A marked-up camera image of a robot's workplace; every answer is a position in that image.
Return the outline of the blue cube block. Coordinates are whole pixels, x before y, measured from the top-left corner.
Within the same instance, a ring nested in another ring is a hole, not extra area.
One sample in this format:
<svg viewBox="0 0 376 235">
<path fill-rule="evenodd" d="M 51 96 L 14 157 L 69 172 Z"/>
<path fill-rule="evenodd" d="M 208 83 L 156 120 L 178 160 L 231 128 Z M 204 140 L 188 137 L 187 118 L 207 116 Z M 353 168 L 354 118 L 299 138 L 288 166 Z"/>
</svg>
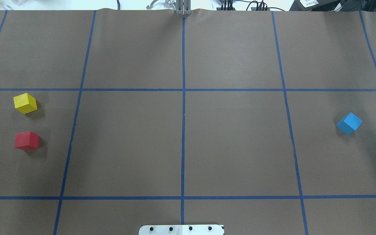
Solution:
<svg viewBox="0 0 376 235">
<path fill-rule="evenodd" d="M 362 120 L 354 113 L 348 113 L 343 116 L 336 124 L 336 128 L 342 131 L 344 134 L 349 135 L 355 132 L 362 124 Z"/>
</svg>

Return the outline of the yellow cube block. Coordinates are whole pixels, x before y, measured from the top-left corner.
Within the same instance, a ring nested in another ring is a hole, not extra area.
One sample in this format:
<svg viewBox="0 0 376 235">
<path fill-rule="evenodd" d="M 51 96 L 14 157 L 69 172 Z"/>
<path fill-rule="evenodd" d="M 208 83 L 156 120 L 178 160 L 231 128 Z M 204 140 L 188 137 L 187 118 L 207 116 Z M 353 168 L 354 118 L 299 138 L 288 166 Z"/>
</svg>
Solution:
<svg viewBox="0 0 376 235">
<path fill-rule="evenodd" d="M 29 93 L 15 96 L 13 101 L 15 109 L 23 114 L 28 114 L 38 109 L 36 99 Z"/>
</svg>

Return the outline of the aluminium frame post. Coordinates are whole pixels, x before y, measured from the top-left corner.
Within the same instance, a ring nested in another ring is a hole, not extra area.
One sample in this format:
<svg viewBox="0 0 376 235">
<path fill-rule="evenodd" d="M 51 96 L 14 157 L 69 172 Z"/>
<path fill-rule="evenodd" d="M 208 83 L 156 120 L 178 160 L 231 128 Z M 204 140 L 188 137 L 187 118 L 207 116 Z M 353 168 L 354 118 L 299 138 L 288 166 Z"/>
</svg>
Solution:
<svg viewBox="0 0 376 235">
<path fill-rule="evenodd" d="M 188 16 L 192 14 L 191 0 L 176 0 L 176 15 Z"/>
</svg>

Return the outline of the red cube block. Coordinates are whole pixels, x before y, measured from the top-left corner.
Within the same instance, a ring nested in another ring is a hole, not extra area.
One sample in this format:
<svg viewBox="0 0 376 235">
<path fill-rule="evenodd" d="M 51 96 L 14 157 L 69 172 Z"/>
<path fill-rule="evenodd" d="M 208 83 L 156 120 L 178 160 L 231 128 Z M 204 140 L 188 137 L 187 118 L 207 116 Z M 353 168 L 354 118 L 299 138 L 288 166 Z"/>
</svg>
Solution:
<svg viewBox="0 0 376 235">
<path fill-rule="evenodd" d="M 20 132 L 15 134 L 14 147 L 23 151 L 39 148 L 40 136 L 34 132 Z"/>
</svg>

